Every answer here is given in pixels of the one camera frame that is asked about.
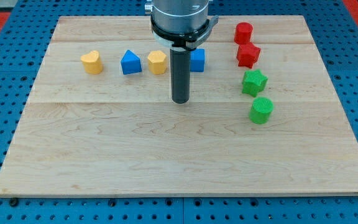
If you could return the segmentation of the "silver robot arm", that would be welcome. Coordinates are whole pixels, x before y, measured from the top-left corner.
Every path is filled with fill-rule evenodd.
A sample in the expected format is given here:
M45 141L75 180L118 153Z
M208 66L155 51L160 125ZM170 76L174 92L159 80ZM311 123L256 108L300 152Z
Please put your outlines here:
M210 0L147 0L155 40L170 50L172 100L190 98L191 52L206 42L219 16L209 16Z

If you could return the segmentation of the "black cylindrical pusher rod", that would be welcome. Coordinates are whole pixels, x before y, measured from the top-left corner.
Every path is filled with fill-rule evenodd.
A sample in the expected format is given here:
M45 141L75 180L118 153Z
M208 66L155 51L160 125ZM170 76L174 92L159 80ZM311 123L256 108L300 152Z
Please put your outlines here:
M186 103L190 98L190 52L170 50L172 100Z

